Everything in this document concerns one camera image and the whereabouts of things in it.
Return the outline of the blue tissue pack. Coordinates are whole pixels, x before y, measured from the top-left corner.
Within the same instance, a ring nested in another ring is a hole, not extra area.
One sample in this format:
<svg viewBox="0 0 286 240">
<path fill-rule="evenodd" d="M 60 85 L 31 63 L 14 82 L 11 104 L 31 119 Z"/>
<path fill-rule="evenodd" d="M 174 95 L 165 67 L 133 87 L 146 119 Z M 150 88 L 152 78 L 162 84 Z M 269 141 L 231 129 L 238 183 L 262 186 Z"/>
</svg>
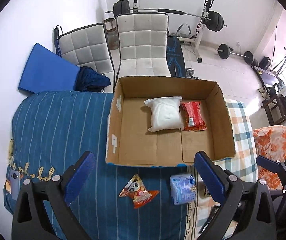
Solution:
<svg viewBox="0 0 286 240">
<path fill-rule="evenodd" d="M 171 197 L 174 205 L 182 205 L 196 200 L 196 182 L 193 174 L 182 173 L 170 177 Z"/>
</svg>

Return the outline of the orange panda snack bag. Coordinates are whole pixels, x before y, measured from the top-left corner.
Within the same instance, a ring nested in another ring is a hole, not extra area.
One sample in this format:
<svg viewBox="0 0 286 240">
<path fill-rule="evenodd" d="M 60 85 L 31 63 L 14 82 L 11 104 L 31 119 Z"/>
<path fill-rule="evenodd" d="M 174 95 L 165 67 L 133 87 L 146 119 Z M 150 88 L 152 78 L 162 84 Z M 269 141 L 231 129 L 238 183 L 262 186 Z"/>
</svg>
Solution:
<svg viewBox="0 0 286 240">
<path fill-rule="evenodd" d="M 133 201 L 135 209 L 151 202 L 159 194 L 158 190 L 148 191 L 142 179 L 136 173 L 119 193 L 119 197 L 129 197 Z"/>
</svg>

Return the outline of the white soft pouch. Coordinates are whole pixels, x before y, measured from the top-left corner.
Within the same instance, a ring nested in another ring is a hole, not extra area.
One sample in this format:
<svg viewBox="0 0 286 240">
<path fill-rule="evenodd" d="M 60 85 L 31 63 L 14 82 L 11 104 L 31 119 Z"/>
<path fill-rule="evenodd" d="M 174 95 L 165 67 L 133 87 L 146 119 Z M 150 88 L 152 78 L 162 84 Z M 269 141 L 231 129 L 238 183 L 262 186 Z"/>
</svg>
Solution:
<svg viewBox="0 0 286 240">
<path fill-rule="evenodd" d="M 182 129 L 183 120 L 180 114 L 181 96 L 169 96 L 147 99 L 145 106 L 151 109 L 151 127 L 149 132 L 157 132 L 166 129 Z"/>
</svg>

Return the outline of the smartphone on cushion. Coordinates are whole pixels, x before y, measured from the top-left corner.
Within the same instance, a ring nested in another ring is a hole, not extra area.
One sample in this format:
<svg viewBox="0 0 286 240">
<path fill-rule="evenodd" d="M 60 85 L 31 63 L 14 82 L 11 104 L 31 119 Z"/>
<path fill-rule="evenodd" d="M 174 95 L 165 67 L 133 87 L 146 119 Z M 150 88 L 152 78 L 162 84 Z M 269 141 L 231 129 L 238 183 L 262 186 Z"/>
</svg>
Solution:
<svg viewBox="0 0 286 240">
<path fill-rule="evenodd" d="M 12 169 L 10 170 L 10 187 L 11 197 L 16 201 L 20 192 L 20 172 Z"/>
</svg>

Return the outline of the dark wooden chair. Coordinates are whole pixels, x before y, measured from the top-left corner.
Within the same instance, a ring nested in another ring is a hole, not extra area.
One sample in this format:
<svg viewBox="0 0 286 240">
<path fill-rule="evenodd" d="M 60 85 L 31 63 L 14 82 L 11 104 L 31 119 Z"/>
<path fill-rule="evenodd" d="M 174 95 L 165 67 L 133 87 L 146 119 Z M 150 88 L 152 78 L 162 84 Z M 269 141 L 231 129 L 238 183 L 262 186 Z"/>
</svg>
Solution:
<svg viewBox="0 0 286 240">
<path fill-rule="evenodd" d="M 269 100 L 262 101 L 262 109 L 264 109 L 270 126 L 280 125 L 286 121 L 286 95 L 281 93 L 275 93 Z M 274 120 L 272 111 L 278 108 L 280 112 L 280 118 Z"/>
</svg>

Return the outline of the treadmill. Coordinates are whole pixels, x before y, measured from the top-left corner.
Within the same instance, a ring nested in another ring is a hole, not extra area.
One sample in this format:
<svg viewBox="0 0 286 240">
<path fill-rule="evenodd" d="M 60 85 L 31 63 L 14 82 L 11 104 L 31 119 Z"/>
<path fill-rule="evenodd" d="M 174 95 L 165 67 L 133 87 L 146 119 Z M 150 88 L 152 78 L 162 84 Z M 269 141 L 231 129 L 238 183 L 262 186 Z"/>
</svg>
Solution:
<svg viewBox="0 0 286 240">
<path fill-rule="evenodd" d="M 251 64 L 253 71 L 256 73 L 262 87 L 278 87 L 281 90 L 285 87 L 284 81 L 277 75 L 275 71 L 271 71 L 271 59 L 270 57 L 263 57 L 263 59 L 258 62 L 254 59 Z"/>
</svg>

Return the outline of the red snack packet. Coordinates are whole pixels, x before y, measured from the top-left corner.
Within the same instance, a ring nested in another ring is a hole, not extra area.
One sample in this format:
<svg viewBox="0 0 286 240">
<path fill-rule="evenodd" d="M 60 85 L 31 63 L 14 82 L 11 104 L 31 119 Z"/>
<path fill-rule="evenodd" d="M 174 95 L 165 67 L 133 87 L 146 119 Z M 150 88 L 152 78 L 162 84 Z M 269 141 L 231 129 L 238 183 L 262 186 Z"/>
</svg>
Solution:
<svg viewBox="0 0 286 240">
<path fill-rule="evenodd" d="M 183 115 L 184 131 L 204 131 L 207 126 L 200 110 L 200 101 L 183 102 L 180 104 Z"/>
</svg>

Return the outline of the floor barbell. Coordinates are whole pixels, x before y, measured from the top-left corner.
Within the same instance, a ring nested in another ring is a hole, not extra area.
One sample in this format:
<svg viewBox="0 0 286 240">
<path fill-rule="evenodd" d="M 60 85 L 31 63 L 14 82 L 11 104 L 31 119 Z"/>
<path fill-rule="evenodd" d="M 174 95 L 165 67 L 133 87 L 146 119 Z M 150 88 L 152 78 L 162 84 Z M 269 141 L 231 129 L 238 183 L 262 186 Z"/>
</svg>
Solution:
<svg viewBox="0 0 286 240">
<path fill-rule="evenodd" d="M 232 49 L 228 45 L 226 45 L 224 43 L 219 45 L 217 51 L 218 51 L 218 55 L 221 59 L 228 59 L 230 57 L 230 55 L 232 54 L 235 56 L 242 57 L 244 59 L 244 61 L 249 65 L 251 65 L 254 62 L 253 53 L 251 53 L 251 51 L 246 51 L 244 54 L 235 53 L 232 51 Z"/>
</svg>

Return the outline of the open cardboard box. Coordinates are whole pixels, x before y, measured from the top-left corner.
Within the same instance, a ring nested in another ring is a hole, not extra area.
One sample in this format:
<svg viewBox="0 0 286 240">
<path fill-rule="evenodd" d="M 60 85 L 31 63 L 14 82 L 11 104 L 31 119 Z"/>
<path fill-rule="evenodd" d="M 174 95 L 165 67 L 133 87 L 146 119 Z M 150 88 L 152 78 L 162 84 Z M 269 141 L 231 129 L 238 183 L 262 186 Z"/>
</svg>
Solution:
<svg viewBox="0 0 286 240">
<path fill-rule="evenodd" d="M 191 165 L 236 155 L 230 115 L 214 81 L 165 76 L 118 79 L 108 118 L 106 163 Z"/>
</svg>

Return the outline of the blue foam mat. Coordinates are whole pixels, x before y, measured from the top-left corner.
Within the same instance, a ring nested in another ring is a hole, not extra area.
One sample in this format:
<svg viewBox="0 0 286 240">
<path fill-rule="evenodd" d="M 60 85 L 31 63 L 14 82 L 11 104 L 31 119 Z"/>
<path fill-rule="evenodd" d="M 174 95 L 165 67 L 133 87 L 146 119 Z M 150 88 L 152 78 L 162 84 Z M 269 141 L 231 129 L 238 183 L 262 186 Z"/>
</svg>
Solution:
<svg viewBox="0 0 286 240">
<path fill-rule="evenodd" d="M 79 70 L 78 66 L 36 43 L 24 67 L 18 89 L 31 93 L 73 90 Z"/>
</svg>

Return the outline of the barbell on rack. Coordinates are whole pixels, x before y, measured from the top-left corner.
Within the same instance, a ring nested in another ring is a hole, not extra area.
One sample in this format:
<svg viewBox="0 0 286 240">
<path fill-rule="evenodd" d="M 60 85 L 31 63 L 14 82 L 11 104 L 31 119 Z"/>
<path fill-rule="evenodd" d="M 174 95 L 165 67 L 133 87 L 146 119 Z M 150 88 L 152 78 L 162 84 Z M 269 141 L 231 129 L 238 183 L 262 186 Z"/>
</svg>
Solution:
<svg viewBox="0 0 286 240">
<path fill-rule="evenodd" d="M 128 0 L 119 0 L 113 5 L 113 10 L 105 11 L 106 14 L 112 13 L 114 17 L 134 13 L 135 11 L 157 11 L 166 14 L 176 14 L 176 15 L 187 15 L 192 17 L 197 17 L 201 19 L 202 24 L 204 24 L 210 31 L 221 31 L 227 25 L 224 23 L 224 18 L 221 14 L 215 11 L 209 11 L 207 16 L 200 16 L 195 14 L 190 14 L 180 10 L 163 9 L 163 8 L 130 8 Z"/>
</svg>

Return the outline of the left white quilted chair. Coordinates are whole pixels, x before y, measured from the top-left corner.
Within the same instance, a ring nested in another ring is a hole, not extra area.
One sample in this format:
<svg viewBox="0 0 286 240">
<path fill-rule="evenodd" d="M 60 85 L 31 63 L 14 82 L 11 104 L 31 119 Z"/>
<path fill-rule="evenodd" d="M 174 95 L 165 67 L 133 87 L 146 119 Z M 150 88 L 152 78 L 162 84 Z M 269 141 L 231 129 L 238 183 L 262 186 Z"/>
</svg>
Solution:
<svg viewBox="0 0 286 240">
<path fill-rule="evenodd" d="M 58 36 L 58 45 L 63 59 L 78 67 L 91 67 L 108 77 L 111 84 L 103 91 L 114 92 L 115 68 L 103 23 L 87 25 L 61 34 Z"/>
</svg>

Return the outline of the white quilted chair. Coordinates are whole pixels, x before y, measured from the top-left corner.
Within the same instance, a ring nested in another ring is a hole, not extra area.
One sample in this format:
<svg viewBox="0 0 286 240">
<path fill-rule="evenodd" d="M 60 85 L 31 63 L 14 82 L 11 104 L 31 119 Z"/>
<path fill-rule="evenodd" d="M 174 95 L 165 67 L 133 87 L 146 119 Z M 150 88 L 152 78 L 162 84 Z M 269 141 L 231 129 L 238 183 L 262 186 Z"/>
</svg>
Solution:
<svg viewBox="0 0 286 240">
<path fill-rule="evenodd" d="M 63 59 L 78 67 L 91 67 L 108 77 L 111 84 L 103 91 L 114 92 L 115 68 L 103 23 L 87 25 L 61 34 L 58 36 L 58 45 Z"/>
<path fill-rule="evenodd" d="M 122 14 L 116 25 L 120 51 L 117 77 L 171 75 L 166 59 L 167 14 Z"/>
</svg>

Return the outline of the white weight bench rack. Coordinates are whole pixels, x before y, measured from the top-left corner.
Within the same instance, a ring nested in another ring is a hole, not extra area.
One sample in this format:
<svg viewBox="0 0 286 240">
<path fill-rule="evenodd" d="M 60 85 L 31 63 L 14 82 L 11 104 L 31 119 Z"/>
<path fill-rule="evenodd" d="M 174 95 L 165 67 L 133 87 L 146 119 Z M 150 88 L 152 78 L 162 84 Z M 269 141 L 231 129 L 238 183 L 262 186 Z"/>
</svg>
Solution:
<svg viewBox="0 0 286 240">
<path fill-rule="evenodd" d="M 201 16 L 207 16 L 208 12 L 210 11 L 212 4 L 214 0 L 204 0 L 204 7 L 202 10 Z M 133 8 L 139 8 L 138 0 L 133 0 Z M 191 46 L 193 49 L 193 52 L 196 56 L 197 62 L 202 63 L 202 57 L 199 54 L 199 45 L 205 30 L 205 25 L 202 24 L 201 19 L 196 25 L 195 33 L 190 33 L 188 37 L 179 37 L 178 32 L 176 32 L 176 36 L 178 36 L 178 39 L 180 42 L 187 43 Z"/>
</svg>

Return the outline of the right white quilted chair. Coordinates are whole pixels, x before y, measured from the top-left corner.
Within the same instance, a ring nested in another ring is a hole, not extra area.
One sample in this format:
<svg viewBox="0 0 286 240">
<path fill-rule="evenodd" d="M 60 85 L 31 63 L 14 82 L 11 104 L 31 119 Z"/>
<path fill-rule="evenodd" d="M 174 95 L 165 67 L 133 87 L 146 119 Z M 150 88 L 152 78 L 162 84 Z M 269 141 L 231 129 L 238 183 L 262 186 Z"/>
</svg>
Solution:
<svg viewBox="0 0 286 240">
<path fill-rule="evenodd" d="M 117 77 L 171 75 L 166 59 L 167 14 L 122 14 L 116 25 L 120 51 Z"/>
</svg>

